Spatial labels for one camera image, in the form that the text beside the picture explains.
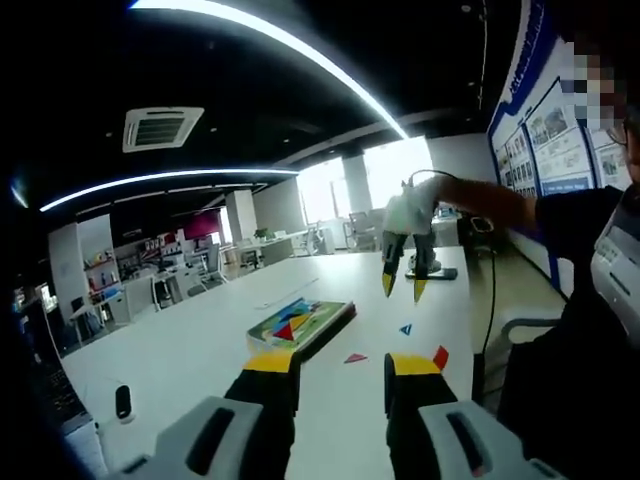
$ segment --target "ceiling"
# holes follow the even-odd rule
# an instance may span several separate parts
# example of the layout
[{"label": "ceiling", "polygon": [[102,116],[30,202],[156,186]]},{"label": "ceiling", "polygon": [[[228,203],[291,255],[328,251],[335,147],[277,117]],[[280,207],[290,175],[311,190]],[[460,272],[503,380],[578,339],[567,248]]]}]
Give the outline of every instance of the ceiling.
[{"label": "ceiling", "polygon": [[[486,0],[485,60],[480,0],[221,1],[312,45],[394,118],[426,112],[403,128],[428,137],[487,130],[511,62],[520,8],[519,2]],[[296,162],[286,167],[297,170],[398,139],[383,123],[370,135],[325,145],[381,119],[319,66],[245,26],[197,13],[128,10],[130,2],[49,3],[54,5],[23,14],[17,55],[22,107],[15,120],[20,148],[13,178],[38,221],[68,221],[79,211],[149,192],[282,179],[157,180],[38,212],[64,195],[130,176],[265,168],[287,158]],[[123,153],[126,112],[152,106],[205,111],[182,148]],[[296,155],[314,145],[319,147],[313,155]],[[169,216],[180,214],[209,204],[221,191],[148,197],[135,210],[162,207]],[[127,202],[125,211],[133,211],[135,202]]]}]

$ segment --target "window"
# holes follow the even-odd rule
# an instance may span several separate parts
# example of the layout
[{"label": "window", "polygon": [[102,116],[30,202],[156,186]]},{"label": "window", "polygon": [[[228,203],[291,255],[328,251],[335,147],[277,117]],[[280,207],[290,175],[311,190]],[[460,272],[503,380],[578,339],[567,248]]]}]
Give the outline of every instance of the window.
[{"label": "window", "polygon": [[[406,182],[412,173],[433,168],[424,137],[400,140],[365,150],[364,165],[373,208],[384,208],[392,196],[400,195],[402,182]],[[431,176],[432,173],[420,173],[414,176],[414,183],[423,182]]]},{"label": "window", "polygon": [[320,163],[296,178],[307,224],[346,217],[351,213],[342,158]]},{"label": "window", "polygon": [[231,225],[229,224],[229,214],[227,213],[227,207],[220,209],[220,221],[222,222],[222,238],[224,243],[233,243],[233,236],[231,235]]}]

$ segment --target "red triangle piece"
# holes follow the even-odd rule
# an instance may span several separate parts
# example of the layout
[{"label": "red triangle piece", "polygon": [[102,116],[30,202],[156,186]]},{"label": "red triangle piece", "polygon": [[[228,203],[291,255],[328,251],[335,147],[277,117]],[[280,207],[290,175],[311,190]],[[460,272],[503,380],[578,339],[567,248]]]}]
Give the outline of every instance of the red triangle piece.
[{"label": "red triangle piece", "polygon": [[366,355],[360,355],[359,353],[352,353],[351,355],[349,355],[349,358],[347,358],[344,363],[353,363],[353,362],[359,362],[360,360],[366,360],[367,356]]},{"label": "red triangle piece", "polygon": [[282,338],[283,340],[289,340],[293,342],[293,332],[291,331],[291,324],[287,322],[287,324],[282,327],[280,330],[273,334],[274,337]]},{"label": "red triangle piece", "polygon": [[447,361],[449,360],[449,352],[442,345],[438,347],[438,351],[436,352],[436,356],[433,357],[433,363],[436,364],[436,367],[440,369],[440,371],[444,370],[444,367],[447,366]]}]

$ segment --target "person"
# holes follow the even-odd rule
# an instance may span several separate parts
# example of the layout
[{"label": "person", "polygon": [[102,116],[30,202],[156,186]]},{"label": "person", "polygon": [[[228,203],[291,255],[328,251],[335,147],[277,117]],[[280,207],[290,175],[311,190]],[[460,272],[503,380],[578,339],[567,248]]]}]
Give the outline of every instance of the person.
[{"label": "person", "polygon": [[[626,148],[626,165],[640,195],[640,107],[608,130]],[[613,187],[525,198],[489,183],[436,176],[430,198],[538,232],[549,253],[574,267],[574,291],[556,327],[527,345],[517,402],[504,423],[540,458],[568,478],[635,470],[640,441],[640,352],[597,294],[590,264],[597,239],[622,193]]]}]

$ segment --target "ceiling vent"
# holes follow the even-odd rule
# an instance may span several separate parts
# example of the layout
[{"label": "ceiling vent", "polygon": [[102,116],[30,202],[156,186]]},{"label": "ceiling vent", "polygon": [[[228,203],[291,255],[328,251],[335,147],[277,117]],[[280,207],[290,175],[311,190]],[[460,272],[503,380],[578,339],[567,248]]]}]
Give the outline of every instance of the ceiling vent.
[{"label": "ceiling vent", "polygon": [[181,147],[203,112],[204,108],[197,107],[129,110],[124,122],[122,151]]}]

